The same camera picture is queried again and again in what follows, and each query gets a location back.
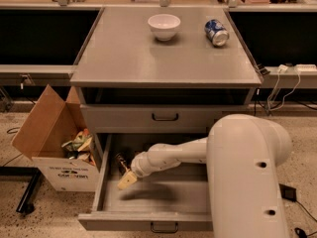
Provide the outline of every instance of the drawer handle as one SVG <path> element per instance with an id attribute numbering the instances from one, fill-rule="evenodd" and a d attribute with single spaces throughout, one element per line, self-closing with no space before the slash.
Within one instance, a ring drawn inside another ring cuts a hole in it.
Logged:
<path id="1" fill-rule="evenodd" d="M 157 122 L 173 122 L 177 121 L 179 118 L 179 115 L 176 113 L 174 117 L 158 117 L 155 113 L 152 113 L 152 119 Z"/>
<path id="2" fill-rule="evenodd" d="M 155 225 L 151 222 L 151 231 L 156 234 L 174 234 L 178 231 L 178 223 L 175 222 L 175 229 L 174 230 L 156 230 Z"/>

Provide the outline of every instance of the cabinet top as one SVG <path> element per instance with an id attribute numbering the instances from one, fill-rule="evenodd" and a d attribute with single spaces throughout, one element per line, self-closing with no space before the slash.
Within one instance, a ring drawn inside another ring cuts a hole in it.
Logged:
<path id="1" fill-rule="evenodd" d="M 181 20 L 167 42 L 155 39 L 148 18 L 159 13 Z M 230 39 L 215 48 L 204 26 L 218 19 Z M 106 7 L 75 65 L 71 84 L 81 87 L 250 87 L 261 84 L 223 8 Z"/>

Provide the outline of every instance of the gray cabinet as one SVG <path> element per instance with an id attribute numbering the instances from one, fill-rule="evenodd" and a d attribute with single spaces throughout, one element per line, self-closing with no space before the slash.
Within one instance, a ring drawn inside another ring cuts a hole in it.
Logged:
<path id="1" fill-rule="evenodd" d="M 147 25 L 157 13 L 178 16 L 181 31 L 158 42 Z M 204 25 L 218 18 L 230 31 L 214 48 Z M 222 8 L 106 7 L 71 84 L 93 133 L 102 167 L 87 230 L 211 230 L 206 166 L 182 164 L 119 190 L 118 153 L 133 158 L 156 143 L 206 137 L 227 113 L 246 110 L 261 79 Z"/>

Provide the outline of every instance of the blue can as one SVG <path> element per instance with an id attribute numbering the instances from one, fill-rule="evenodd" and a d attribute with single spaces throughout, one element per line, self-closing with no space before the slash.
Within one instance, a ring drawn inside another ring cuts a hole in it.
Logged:
<path id="1" fill-rule="evenodd" d="M 224 46 L 229 39 L 229 33 L 218 20 L 210 20 L 205 25 L 205 32 L 213 46 Z"/>

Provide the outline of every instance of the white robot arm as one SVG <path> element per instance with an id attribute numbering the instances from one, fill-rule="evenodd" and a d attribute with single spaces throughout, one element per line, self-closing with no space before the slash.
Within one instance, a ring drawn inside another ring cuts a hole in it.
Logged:
<path id="1" fill-rule="evenodd" d="M 280 125 L 249 115 L 219 120 L 208 138 L 178 146 L 157 144 L 137 155 L 137 177 L 206 163 L 215 238 L 289 238 L 275 167 L 292 144 Z"/>

